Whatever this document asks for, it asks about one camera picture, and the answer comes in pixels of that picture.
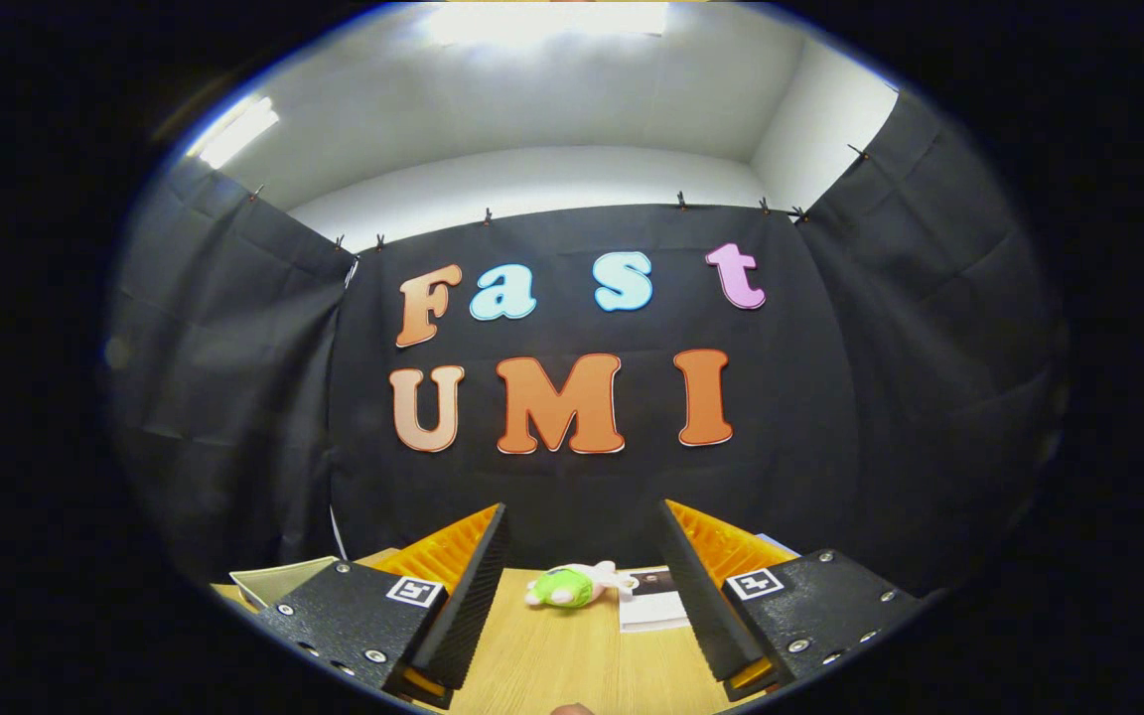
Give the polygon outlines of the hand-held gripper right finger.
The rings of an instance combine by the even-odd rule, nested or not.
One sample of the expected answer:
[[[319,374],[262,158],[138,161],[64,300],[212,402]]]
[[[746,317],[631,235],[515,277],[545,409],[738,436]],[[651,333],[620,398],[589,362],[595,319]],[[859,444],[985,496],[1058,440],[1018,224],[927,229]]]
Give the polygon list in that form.
[[[927,605],[835,549],[795,555],[673,500],[661,502],[661,556],[732,702],[820,678]]]

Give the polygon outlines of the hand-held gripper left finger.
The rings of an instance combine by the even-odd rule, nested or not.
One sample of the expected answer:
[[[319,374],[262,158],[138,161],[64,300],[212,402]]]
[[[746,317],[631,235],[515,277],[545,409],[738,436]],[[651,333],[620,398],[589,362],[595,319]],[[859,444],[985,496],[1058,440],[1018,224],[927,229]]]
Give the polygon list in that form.
[[[503,503],[376,564],[319,558],[255,597],[260,628],[357,688],[448,709],[464,686],[511,543]]]

